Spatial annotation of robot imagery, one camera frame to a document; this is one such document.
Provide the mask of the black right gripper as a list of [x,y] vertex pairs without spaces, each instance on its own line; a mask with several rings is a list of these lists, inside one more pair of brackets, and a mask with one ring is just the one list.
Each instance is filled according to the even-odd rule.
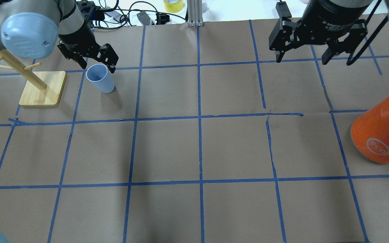
[[[287,51],[304,45],[324,45],[323,65],[335,55],[350,54],[347,65],[354,64],[368,48],[368,43],[355,54],[356,49],[368,34],[363,12],[372,0],[309,0],[303,16],[297,23],[290,19],[278,19],[268,41],[269,49],[275,52],[280,63]],[[349,34],[343,41],[340,37]]]

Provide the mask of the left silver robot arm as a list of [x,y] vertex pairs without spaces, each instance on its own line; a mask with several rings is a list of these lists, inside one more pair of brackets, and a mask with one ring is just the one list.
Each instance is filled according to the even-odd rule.
[[92,31],[92,22],[108,11],[87,0],[0,0],[0,50],[44,59],[58,47],[82,69],[90,58],[114,73],[118,55],[110,44],[98,44]]

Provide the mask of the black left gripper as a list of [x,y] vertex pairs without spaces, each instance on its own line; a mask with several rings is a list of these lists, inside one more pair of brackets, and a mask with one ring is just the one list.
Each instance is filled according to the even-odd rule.
[[73,33],[59,34],[60,43],[57,44],[59,51],[68,60],[73,60],[82,69],[87,67],[87,62],[81,54],[93,54],[94,60],[104,64],[114,74],[119,56],[110,44],[100,46],[90,28],[90,24],[83,25]]

